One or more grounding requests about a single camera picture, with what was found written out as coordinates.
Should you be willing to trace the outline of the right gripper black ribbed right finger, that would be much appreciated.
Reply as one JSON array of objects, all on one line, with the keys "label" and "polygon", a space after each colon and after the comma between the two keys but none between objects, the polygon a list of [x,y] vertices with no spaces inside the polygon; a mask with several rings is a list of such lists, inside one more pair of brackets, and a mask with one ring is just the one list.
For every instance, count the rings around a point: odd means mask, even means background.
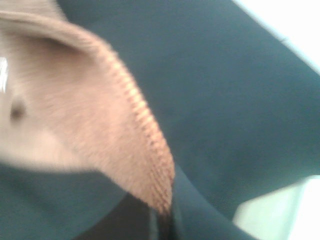
[{"label": "right gripper black ribbed right finger", "polygon": [[173,185],[172,240],[251,240],[253,237],[235,226],[214,208],[175,166]]}]

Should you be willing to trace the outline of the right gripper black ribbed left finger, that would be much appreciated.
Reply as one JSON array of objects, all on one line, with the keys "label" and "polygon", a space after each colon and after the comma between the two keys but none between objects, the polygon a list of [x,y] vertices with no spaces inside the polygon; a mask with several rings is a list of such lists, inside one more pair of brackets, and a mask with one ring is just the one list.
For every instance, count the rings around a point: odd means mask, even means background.
[{"label": "right gripper black ribbed left finger", "polygon": [[149,240],[150,208],[126,194],[94,226],[77,236],[78,240]]}]

